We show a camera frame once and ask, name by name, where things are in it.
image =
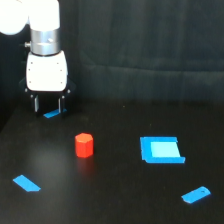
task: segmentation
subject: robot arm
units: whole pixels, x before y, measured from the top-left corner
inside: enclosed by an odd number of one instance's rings
[[[60,46],[58,1],[0,0],[1,33],[15,35],[21,32],[26,24],[30,25],[31,42],[25,46],[30,47],[31,52],[27,60],[25,91],[34,99],[35,112],[39,109],[36,92],[61,92],[59,99],[59,111],[61,111],[63,108],[61,102],[71,90],[67,85],[67,63]],[[70,83],[74,90],[74,84],[71,81]]]

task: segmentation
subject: blue tile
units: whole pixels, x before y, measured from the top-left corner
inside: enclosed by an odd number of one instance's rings
[[[182,196],[182,199],[189,203],[189,204],[192,204],[194,203],[195,201],[198,201],[208,195],[210,195],[210,191],[206,188],[206,187],[200,187],[194,191],[191,191],[190,193],[188,194],[185,194]]]
[[[18,176],[17,178],[13,179],[13,181],[22,187],[25,191],[39,191],[41,188],[34,184],[32,181],[24,177],[23,175]]]
[[[147,163],[184,163],[185,157],[180,157],[176,142],[176,137],[141,137],[142,160]]]

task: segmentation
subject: red block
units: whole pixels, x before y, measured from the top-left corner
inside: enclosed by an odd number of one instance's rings
[[[78,157],[87,158],[93,155],[93,137],[90,134],[75,136],[75,150]]]

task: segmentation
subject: blue object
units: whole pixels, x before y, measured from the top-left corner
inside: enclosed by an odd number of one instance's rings
[[[176,137],[141,137],[142,159],[147,163],[184,163]]]
[[[210,194],[210,191],[206,187],[200,187],[194,191],[191,191],[188,194],[183,195],[182,198],[185,202],[192,204],[195,201],[198,201],[201,198],[204,198]]]
[[[38,187],[36,184],[34,184],[32,181],[30,181],[23,175],[16,177],[13,181],[27,192],[39,191],[41,189],[40,187]]]
[[[44,117],[46,117],[46,118],[51,118],[51,117],[54,117],[54,116],[56,116],[56,115],[58,115],[58,114],[60,114],[60,113],[59,113],[59,109],[44,114]]]

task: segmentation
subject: light blue square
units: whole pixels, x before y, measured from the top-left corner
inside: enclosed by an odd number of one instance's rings
[[[180,157],[176,142],[151,142],[152,157]]]
[[[13,181],[18,184],[20,187],[22,187],[27,192],[30,191],[39,191],[41,188],[38,187],[36,184],[34,184],[32,181],[30,181],[28,178],[24,177],[23,175],[20,175],[13,179]]]

